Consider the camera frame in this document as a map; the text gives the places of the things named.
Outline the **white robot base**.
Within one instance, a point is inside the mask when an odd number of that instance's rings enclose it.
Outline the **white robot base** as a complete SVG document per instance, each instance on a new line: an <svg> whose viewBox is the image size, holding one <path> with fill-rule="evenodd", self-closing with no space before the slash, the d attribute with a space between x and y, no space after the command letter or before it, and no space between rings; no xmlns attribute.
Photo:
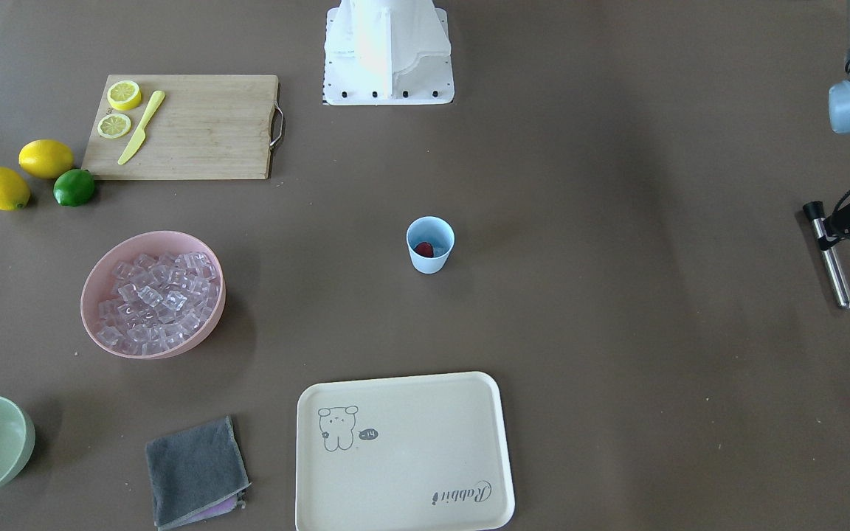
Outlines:
<svg viewBox="0 0 850 531"><path fill-rule="evenodd" d="M327 11L326 105L443 105L455 99L448 13L432 1L341 1Z"/></svg>

